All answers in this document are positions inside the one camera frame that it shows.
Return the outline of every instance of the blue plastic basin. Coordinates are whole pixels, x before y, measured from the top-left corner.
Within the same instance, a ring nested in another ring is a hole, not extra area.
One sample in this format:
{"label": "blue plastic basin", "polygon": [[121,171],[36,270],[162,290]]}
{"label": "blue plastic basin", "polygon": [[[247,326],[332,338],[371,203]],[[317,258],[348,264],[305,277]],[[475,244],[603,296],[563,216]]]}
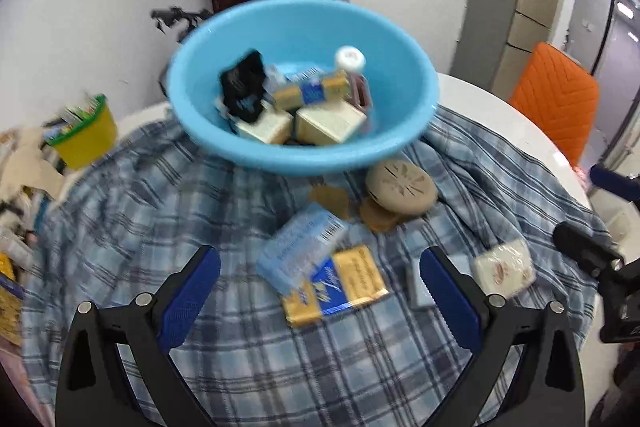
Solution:
{"label": "blue plastic basin", "polygon": [[[325,147],[266,145],[238,137],[214,100],[220,71],[249,49],[291,74],[334,68],[335,52],[355,46],[366,59],[372,130]],[[169,100],[191,138],[232,162],[278,174],[325,174],[392,156],[425,129],[438,103],[438,77],[417,42],[389,20],[336,0],[259,0],[226,10],[194,31],[168,72]]]}

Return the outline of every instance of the barcode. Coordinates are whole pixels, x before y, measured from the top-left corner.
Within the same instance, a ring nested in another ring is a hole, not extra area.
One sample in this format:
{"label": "barcode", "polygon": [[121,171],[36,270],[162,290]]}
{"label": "barcode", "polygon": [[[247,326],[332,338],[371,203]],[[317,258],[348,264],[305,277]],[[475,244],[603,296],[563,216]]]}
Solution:
{"label": "barcode", "polygon": [[320,234],[320,239],[326,243],[330,243],[338,230],[342,229],[342,225],[336,221],[331,221],[324,232]]}

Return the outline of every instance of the gold and blue soap package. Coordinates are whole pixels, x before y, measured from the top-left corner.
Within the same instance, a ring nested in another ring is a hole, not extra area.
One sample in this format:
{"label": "gold and blue soap package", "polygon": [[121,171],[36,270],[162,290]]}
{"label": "gold and blue soap package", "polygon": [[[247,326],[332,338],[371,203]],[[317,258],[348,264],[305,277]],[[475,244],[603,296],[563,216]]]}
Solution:
{"label": "gold and blue soap package", "polygon": [[364,245],[334,253],[310,281],[282,299],[287,322],[302,327],[388,294],[378,267]]}

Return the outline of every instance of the metal screw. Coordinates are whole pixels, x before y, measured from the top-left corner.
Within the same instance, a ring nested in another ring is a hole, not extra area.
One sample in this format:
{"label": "metal screw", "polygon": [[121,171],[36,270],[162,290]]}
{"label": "metal screw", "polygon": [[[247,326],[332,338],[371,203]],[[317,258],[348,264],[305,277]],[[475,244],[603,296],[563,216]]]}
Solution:
{"label": "metal screw", "polygon": [[502,295],[494,293],[492,295],[489,295],[489,304],[491,304],[491,306],[493,306],[494,308],[502,308],[505,304],[507,304],[507,301],[504,300],[504,297]]}
{"label": "metal screw", "polygon": [[80,305],[78,306],[78,313],[81,313],[82,315],[84,315],[85,313],[88,313],[90,310],[91,310],[91,302],[89,301],[81,302]]}
{"label": "metal screw", "polygon": [[151,293],[141,293],[136,297],[136,304],[138,306],[146,306],[153,300]]}
{"label": "metal screw", "polygon": [[551,308],[551,311],[553,311],[554,313],[557,313],[558,315],[564,311],[564,306],[562,305],[562,303],[558,301],[551,301],[551,304],[549,304],[549,307]]}

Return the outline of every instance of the quilted chair back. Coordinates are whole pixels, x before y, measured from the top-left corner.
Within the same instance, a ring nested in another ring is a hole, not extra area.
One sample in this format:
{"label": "quilted chair back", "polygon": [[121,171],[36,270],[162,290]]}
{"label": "quilted chair back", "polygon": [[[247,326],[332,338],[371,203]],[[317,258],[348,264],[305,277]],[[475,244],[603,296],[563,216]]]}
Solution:
{"label": "quilted chair back", "polygon": [[509,104],[536,124],[577,166],[598,109],[598,83],[578,64],[542,42]]}

